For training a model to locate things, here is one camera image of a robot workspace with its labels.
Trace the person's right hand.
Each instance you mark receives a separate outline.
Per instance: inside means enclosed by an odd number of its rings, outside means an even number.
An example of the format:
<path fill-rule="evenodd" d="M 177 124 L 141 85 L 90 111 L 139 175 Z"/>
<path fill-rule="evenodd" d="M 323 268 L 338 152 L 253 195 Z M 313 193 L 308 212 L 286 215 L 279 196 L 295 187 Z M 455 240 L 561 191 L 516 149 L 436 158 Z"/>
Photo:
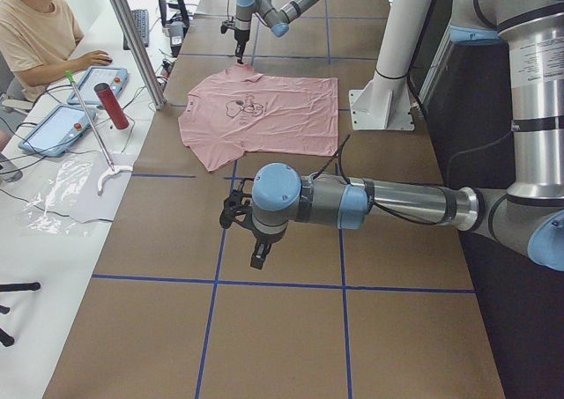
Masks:
<path fill-rule="evenodd" d="M 102 62 L 98 58 L 99 55 L 108 55 L 108 53 L 102 50 L 94 50 L 82 55 L 78 60 L 80 61 L 81 66 L 84 69 L 88 68 L 89 66 L 108 66 L 109 64 L 111 64 Z"/>

